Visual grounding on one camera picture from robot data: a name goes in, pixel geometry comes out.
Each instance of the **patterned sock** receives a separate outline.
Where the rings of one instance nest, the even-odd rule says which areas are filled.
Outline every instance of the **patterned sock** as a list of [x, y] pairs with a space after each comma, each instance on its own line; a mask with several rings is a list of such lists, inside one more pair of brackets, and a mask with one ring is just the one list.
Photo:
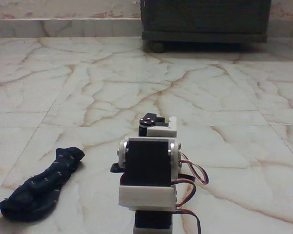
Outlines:
[[43, 173], [19, 186], [0, 202], [2, 215], [11, 221], [33, 222], [56, 207], [62, 186], [77, 170], [84, 153], [76, 147], [57, 149], [56, 159]]

